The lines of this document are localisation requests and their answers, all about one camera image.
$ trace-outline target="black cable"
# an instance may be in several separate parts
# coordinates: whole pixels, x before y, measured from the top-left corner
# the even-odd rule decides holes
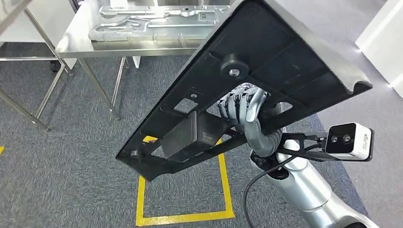
[[[249,226],[250,226],[251,228],[254,228],[254,226],[253,226],[253,224],[252,224],[252,221],[250,220],[249,213],[248,213],[248,208],[247,208],[247,206],[246,206],[246,200],[247,200],[247,197],[248,197],[249,189],[250,189],[251,186],[252,186],[257,180],[259,180],[261,177],[263,177],[264,175],[266,175],[266,174],[268,174],[268,173],[271,173],[271,172],[277,170],[278,168],[282,167],[283,165],[289,163],[289,162],[290,162],[291,160],[293,160],[294,158],[296,158],[296,156],[291,156],[291,157],[285,159],[285,160],[284,160],[283,162],[281,162],[280,164],[276,165],[275,167],[273,167],[273,168],[271,168],[271,169],[269,169],[269,170],[267,170],[267,171],[264,171],[264,172],[260,173],[260,174],[257,175],[255,178],[253,178],[253,179],[249,182],[249,184],[246,186],[245,191],[243,192],[243,211],[245,212],[246,220],[248,221],[248,224],[249,224]]]
[[[310,146],[308,146],[307,148],[305,148],[304,150],[305,150],[305,151],[310,151],[310,150],[312,150],[312,149],[319,148],[319,147],[320,147],[320,144],[318,143],[318,144],[310,145]]]

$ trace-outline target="black plastic panel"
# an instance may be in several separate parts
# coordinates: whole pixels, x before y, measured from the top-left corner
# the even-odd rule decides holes
[[[240,75],[230,76],[228,69],[231,68],[239,69]],[[193,54],[116,158],[150,181],[162,173],[175,173],[244,144],[245,137],[238,134],[204,152],[195,151],[198,156],[185,162],[151,155],[160,140],[187,118],[187,114],[174,110],[183,98],[198,103],[193,111],[203,114],[243,82],[250,82],[270,94],[259,116],[264,133],[372,87],[359,69],[331,50],[276,2],[241,1],[231,7],[229,17]],[[278,116],[266,114],[265,109],[279,102],[290,103],[293,107]],[[142,142],[147,135],[160,140],[155,145]]]

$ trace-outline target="metal table leg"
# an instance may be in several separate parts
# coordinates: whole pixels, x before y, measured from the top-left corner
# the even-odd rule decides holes
[[[112,96],[112,105],[113,106],[115,106],[115,103],[116,103],[117,92],[119,90],[120,79],[122,78],[123,66],[125,65],[125,63],[126,63],[126,68],[128,68],[127,59],[126,59],[126,57],[123,57],[122,60],[120,61],[119,71],[117,72],[114,94]]]
[[[0,90],[0,98],[3,99],[8,105],[11,107],[15,108],[17,111],[19,111],[21,114],[26,116],[31,122],[34,124],[38,125],[42,130],[47,131],[48,127],[44,125],[39,119],[35,118],[34,116],[31,115],[27,110],[25,110],[21,105],[13,101],[11,98],[9,98],[3,91]]]
[[[42,29],[42,27],[38,24],[37,20],[34,18],[34,16],[31,14],[31,12],[28,9],[24,10],[25,14],[27,15],[28,19],[31,21],[31,23],[34,25],[36,30],[39,32],[39,34],[42,36],[44,39],[46,45],[49,47],[50,51],[58,58],[59,62],[61,65],[64,65],[64,70],[68,73],[68,75],[73,75],[73,72],[68,68],[66,62],[64,59],[62,59],[59,55],[58,52],[55,50],[55,46],[53,45],[52,41],[50,41],[49,37],[46,35],[45,31]]]
[[[39,109],[38,109],[37,113],[35,114],[35,118],[40,118],[40,115],[42,114],[43,109],[45,108],[46,104],[48,103],[48,100],[49,100],[49,98],[50,98],[50,95],[52,95],[53,90],[55,89],[56,84],[58,83],[58,81],[59,81],[59,79],[60,79],[60,76],[61,76],[62,73],[63,73],[64,67],[65,67],[65,65],[64,65],[64,63],[62,63],[62,65],[61,65],[61,67],[60,67],[58,73],[57,73],[56,76],[55,76],[55,79],[53,79],[52,84],[50,85],[48,91],[47,91],[46,94],[45,94],[45,98],[43,98],[42,103],[40,104]]]
[[[101,95],[101,98],[104,100],[104,102],[108,106],[109,111],[112,112],[112,114],[115,117],[115,119],[117,119],[117,120],[120,119],[119,114],[117,113],[117,111],[115,110],[115,107],[112,105],[112,103],[110,102],[110,100],[106,96],[106,93],[105,93],[104,89],[102,88],[101,84],[98,82],[94,72],[91,70],[91,68],[89,67],[88,63],[83,58],[79,58],[77,60],[79,61],[79,63],[83,67],[83,69],[86,72],[86,74],[90,77],[90,79],[94,83],[94,85],[96,87],[96,90],[98,91],[98,93]]]
[[[125,62],[126,62],[126,69],[128,69],[129,67],[130,67],[130,65],[129,65],[129,61],[127,61],[127,58],[126,58],[126,56],[125,57],[123,57],[124,59],[125,59]]]

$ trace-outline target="metal plate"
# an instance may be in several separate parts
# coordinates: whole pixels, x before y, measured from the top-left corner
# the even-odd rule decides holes
[[[238,76],[231,76],[231,69]],[[287,126],[372,88],[366,75],[333,51],[300,21],[273,0],[235,2],[229,16],[207,38],[183,67],[177,79],[129,138],[116,158],[151,181],[164,173],[191,167],[246,142],[233,137],[185,162],[152,152],[187,114],[174,107],[187,98],[205,113],[223,95],[241,83],[252,83],[270,96],[259,120],[263,133]],[[266,110],[280,102],[289,110],[271,116]],[[143,143],[145,136],[159,140]]]
[[[94,41],[203,40],[229,6],[103,6],[88,33]]]

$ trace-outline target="screw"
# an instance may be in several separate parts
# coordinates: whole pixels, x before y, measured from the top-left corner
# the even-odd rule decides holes
[[[240,71],[238,69],[231,69],[230,70],[230,76],[232,77],[238,77],[240,74]]]

